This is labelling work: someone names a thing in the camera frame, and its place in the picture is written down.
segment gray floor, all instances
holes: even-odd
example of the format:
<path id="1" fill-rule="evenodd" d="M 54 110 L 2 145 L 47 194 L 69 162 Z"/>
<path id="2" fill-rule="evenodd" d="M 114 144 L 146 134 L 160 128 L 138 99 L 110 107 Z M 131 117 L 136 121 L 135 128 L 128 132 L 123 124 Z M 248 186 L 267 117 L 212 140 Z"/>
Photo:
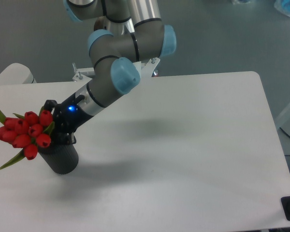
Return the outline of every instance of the gray floor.
<path id="1" fill-rule="evenodd" d="M 177 34 L 177 51 L 160 75 L 256 71 L 273 117 L 290 101 L 290 18 L 274 0 L 158 0 Z M 0 1 L 0 72 L 11 63 L 30 68 L 37 82 L 70 81 L 72 62 L 90 67 L 87 38 L 94 21 L 72 23 L 62 1 Z M 290 133 L 290 122 L 284 126 Z M 286 154 L 290 140 L 280 134 Z"/>

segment blue plastic bag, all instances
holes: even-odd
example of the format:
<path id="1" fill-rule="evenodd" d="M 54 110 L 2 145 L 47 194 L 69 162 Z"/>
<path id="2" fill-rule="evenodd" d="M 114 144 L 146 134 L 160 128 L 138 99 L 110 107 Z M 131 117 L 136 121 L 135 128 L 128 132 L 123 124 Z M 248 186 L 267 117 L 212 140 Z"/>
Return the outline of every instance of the blue plastic bag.
<path id="1" fill-rule="evenodd" d="M 276 0 L 275 8 L 290 17 L 290 0 Z"/>

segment flower bouquet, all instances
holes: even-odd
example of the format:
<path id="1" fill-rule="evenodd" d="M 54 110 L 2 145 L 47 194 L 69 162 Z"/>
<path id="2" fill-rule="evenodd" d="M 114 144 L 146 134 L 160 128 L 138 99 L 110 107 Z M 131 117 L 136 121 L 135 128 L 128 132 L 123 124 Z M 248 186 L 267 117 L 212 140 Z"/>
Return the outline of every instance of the flower bouquet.
<path id="1" fill-rule="evenodd" d="M 72 135 L 72 139 L 67 139 L 67 134 L 56 131 L 56 123 L 51 113 L 56 104 L 55 101 L 46 101 L 38 115 L 29 111 L 23 116 L 14 113 L 16 117 L 6 117 L 0 110 L 0 123 L 3 124 L 0 127 L 0 140 L 14 148 L 21 148 L 0 170 L 25 157 L 33 160 L 38 153 L 58 174 L 69 173 L 77 166 L 78 155 L 73 147 L 75 138 Z"/>

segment silver metal tube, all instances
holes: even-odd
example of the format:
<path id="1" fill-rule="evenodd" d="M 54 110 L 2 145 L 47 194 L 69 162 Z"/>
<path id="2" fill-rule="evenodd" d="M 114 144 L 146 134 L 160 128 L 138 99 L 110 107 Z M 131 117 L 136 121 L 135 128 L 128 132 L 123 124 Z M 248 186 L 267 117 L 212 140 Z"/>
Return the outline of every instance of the silver metal tube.
<path id="1" fill-rule="evenodd" d="M 69 2 L 75 5 L 79 5 L 79 6 L 85 6 L 85 5 L 91 4 L 93 1 L 95 0 L 69 0 Z"/>
<path id="2" fill-rule="evenodd" d="M 75 98 L 79 95 L 85 97 L 84 100 L 81 100 L 77 105 L 88 115 L 95 116 L 97 113 L 101 112 L 104 108 L 95 103 L 91 98 L 87 90 L 87 85 L 81 87 L 76 93 Z"/>
<path id="3" fill-rule="evenodd" d="M 133 24 L 151 18 L 161 18 L 157 0 L 128 0 Z"/>

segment tulip bouquet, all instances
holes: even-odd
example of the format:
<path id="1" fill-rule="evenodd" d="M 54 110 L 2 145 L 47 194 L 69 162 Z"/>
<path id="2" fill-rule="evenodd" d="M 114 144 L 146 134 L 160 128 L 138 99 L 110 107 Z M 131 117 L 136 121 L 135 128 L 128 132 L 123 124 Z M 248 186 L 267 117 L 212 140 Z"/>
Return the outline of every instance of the tulip bouquet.
<path id="1" fill-rule="evenodd" d="M 24 116 L 14 114 L 16 118 L 6 117 L 0 110 L 0 140 L 22 150 L 0 167 L 9 167 L 24 157 L 32 160 L 37 156 L 38 148 L 46 148 L 51 144 L 51 133 L 55 127 L 53 115 L 42 107 L 39 115 L 29 111 Z"/>

